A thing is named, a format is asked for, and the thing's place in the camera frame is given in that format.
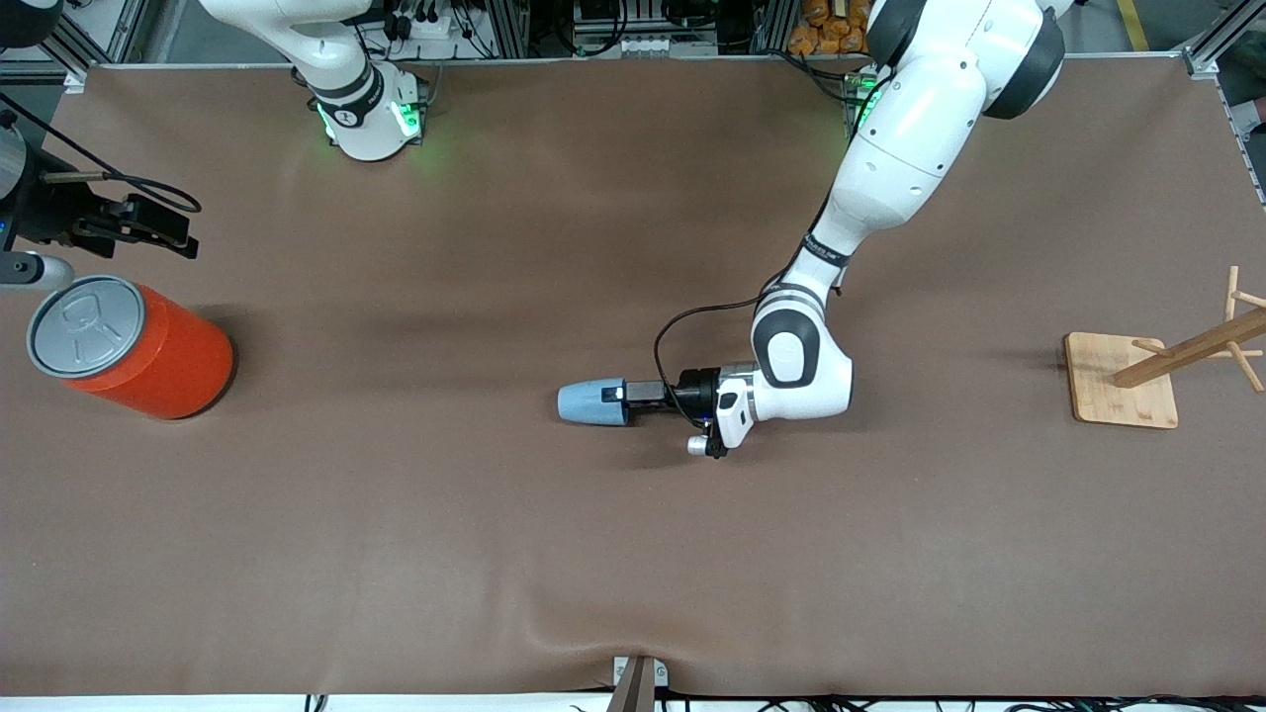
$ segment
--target cable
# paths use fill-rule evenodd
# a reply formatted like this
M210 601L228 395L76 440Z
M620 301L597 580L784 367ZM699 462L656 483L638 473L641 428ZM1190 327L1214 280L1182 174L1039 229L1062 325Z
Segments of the cable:
M624 33L625 30L628 30L629 27L629 9L628 5L624 4L625 0L611 0L611 1L615 5L614 8L615 11L611 15L611 35L606 39L606 42L603 43L600 48L590 52L587 49L576 47L575 44L571 43L570 39L567 39L563 35L562 28L560 27L558 23L558 14L560 14L558 6L562 5L563 3L556 0L553 5L555 8L553 33L555 37L558 38L558 42L562 44L563 49L566 49L567 52L570 52L576 57L595 57L598 54L610 51L617 44L619 44L620 39L624 38ZM575 22L572 22L572 29L575 29Z
M163 205L167 205L168 208L172 208L175 210L180 210L181 213L201 213L203 212L203 204L199 203L197 199L194 198L192 195L190 195L189 193L186 193L184 190L180 190L179 188L173 188L171 185L167 185L165 182L157 181L157 180L127 175L127 174L122 172L119 168L115 168L110 163L106 163L105 161L103 161L101 158L99 158L95 153L92 153L87 148L84 148L82 146L80 146L71 137L68 137L65 133L62 133L62 132L57 130L56 128L51 127L47 122L44 122L39 117L37 117L35 114L32 114L30 111L28 111L27 109L24 109L20 104L18 104L13 99L10 99L8 94L0 91L0 100L3 100L5 104L8 104L9 106L11 106L19 114L22 114L23 117L25 117L25 119L28 122L35 124L37 127L44 129L46 132L48 132L51 134L53 134L54 137L57 137L58 141L61 141L66 146L70 146L71 148L73 148L75 151L77 151L81 156L84 156L85 158L87 158L89 161L92 161L97 166L105 168L105 176L103 177L103 180L123 181L123 182L130 185L132 188L135 188L141 193L144 193L149 198L153 198L158 203L162 203ZM163 193L167 193L168 195L175 195L176 198L186 200L187 204L177 203L177 201L172 200L171 198L168 198L167 195L163 195Z
M448 65L448 62L439 63L439 71L436 73L436 82L430 85L430 91L427 92L427 103L424 106L428 109L436 103L436 98L439 96L439 82L444 80L446 65Z
M361 32L360 23L353 23L352 28L356 30L356 38L361 41L361 49L365 51L365 56L366 57L372 58L375 54L377 54L377 56L382 57L384 60L386 58L387 51L384 49L382 46L379 44L377 42L373 43L373 49L370 49L370 46L366 42L366 39L365 39L365 33Z
M1218 698L1191 698L1177 694L1151 694L1137 698L1114 698L1113 702L1101 702L1091 698L1052 699L1046 703L1022 702L1006 708L1005 712L1052 712L1052 711L1090 711L1090 712L1118 712L1137 704L1180 704L1185 707L1199 707L1212 712L1236 712L1232 707L1223 704Z
M129 175L125 175L125 174L105 174L105 179L104 180L122 181L122 182L125 182L125 184L130 185L132 188L135 188L137 190L144 190L144 186L149 186L149 188L153 188L156 191L162 191L162 193L167 193L170 195L175 195L176 198L180 198L181 200L185 201L185 204L180 204L180 203L176 203L175 200L171 200L168 198L160 198L157 193L151 193L148 190L144 190L146 193L149 193L149 195L153 196L156 200L161 200L162 203L166 203L170 208L172 208L175 210L180 210L181 213L201 213L203 212L203 204L199 203L196 198L194 198L189 193L186 193L186 191L184 191L184 190L181 190L181 189L179 189L179 188L176 188L173 185L170 185L170 184L166 184L166 182L162 182L162 181L158 181L158 180L141 177L141 176L129 176Z
M844 80L844 75L842 75L842 73L833 73L833 72L828 72L828 71L813 68L813 67L809 66L809 62L803 61L803 60L796 60L795 57L793 57L791 54L787 54L786 52L784 52L781 49L761 49L758 53L760 54L772 54L775 57L781 57L784 61L786 61L787 63L790 63L793 67L795 67L795 68L800 70L801 72L804 72L805 75L808 75L808 77L810 80L813 80L813 84L815 84L818 86L818 89L820 89L822 92L825 94L827 96L834 99L836 101L841 101L841 103L847 103L848 101L848 99L846 99L843 95L836 94L834 91L830 90L829 86L827 86L825 84L823 84L823 80L833 80L833 81L842 82Z
M791 269L791 264L795 262L795 258L799 253L800 248L798 247L796 251L791 255L791 258L787 261L786 266L770 275L770 279L765 280L765 284L761 286L761 293L757 294L756 296L751 299L744 299L742 302L732 302L729 304L710 304L708 307L695 307L694 309L686 309L685 312L668 319L668 323L663 324L663 328L660 329L660 333L655 336L655 343L652 345L651 351L655 355L655 370L656 372L660 374L660 383L663 384L663 390L665 393L668 394L668 398L672 400L672 405L676 407L677 413L680 413L681 417L685 418L686 422L690 423L691 426L695 426L699 429L704 429L706 427L705 423L691 418L690 414L686 413L686 409L681 407L681 402L677 400L677 393L672 390L671 385L668 385L668 376L663 372L663 361L660 359L660 342L663 341L663 334L668 333L668 329L671 329L674 324L676 324L681 319L685 319L686 317L703 314L704 312L725 312L729 309L742 309L743 307L751 307L752 304L756 304L765 296L765 289L768 285L774 284L775 281L782 279L782 275L785 275L786 271Z
M462 25L461 18L457 16L458 8L461 8L462 13L466 15L466 25ZM479 52L480 57L484 57L485 60L495 60L496 53L492 52L492 49L484 42L484 37L480 35L479 25L475 24L475 19L471 16L471 9L466 4L466 0L453 0L452 9L453 19L457 20L457 25L462 29L462 37L466 37L466 32L468 29L471 35L466 37L466 39L470 39L471 47Z

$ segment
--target wooden mug tree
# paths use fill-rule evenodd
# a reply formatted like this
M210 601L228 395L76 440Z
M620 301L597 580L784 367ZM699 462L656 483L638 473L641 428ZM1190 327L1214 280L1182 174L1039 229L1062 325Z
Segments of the wooden mug tree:
M1065 337L1072 413L1087 423L1175 428L1177 405L1170 374L1204 359L1233 359L1262 393L1261 379L1241 343L1266 333L1266 299L1239 291L1239 267L1231 267L1223 322L1167 348L1155 338L1074 332ZM1236 303L1252 310L1236 315Z

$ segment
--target green led light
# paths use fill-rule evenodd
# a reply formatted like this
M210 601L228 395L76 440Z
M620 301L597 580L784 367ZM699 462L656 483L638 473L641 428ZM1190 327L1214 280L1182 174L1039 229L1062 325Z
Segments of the green led light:
M400 124L400 130L405 136L417 136L418 133L418 110L410 105L401 106L395 101L391 103L391 113L395 114L396 123Z
M325 114L325 109L320 104L316 105L316 113L320 115L322 123L325 124L325 136L328 136L330 141L334 141L334 127L329 125L329 117Z
M871 100L867 101L865 106L862 106L862 113L861 115L857 117L857 125L862 125L863 123L866 123L866 117L870 115L871 109L875 108L875 104L879 103L879 98L882 95L884 95L882 91L876 91L875 95L871 96Z

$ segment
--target orange packaging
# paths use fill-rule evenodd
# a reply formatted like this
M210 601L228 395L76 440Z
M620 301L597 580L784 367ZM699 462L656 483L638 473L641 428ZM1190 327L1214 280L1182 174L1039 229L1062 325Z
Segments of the orange packaging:
M233 347L215 324L148 286L96 275L44 300L27 329L35 366L67 386L154 418L215 402Z
M822 25L822 38L823 39L843 39L848 37L848 33L853 28L848 24L844 18L830 18L827 24Z
M787 52L806 57L818 49L818 28L796 25L787 41Z
M827 0L804 0L804 19L813 27L822 27L822 23L830 19L830 4Z

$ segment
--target silver can lid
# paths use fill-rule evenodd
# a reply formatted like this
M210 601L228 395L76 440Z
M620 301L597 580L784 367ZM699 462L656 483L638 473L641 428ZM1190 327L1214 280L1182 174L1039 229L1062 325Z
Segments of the silver can lid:
M35 310L27 352L51 376L82 379L127 356L144 323L146 302L130 283L109 275L80 277Z

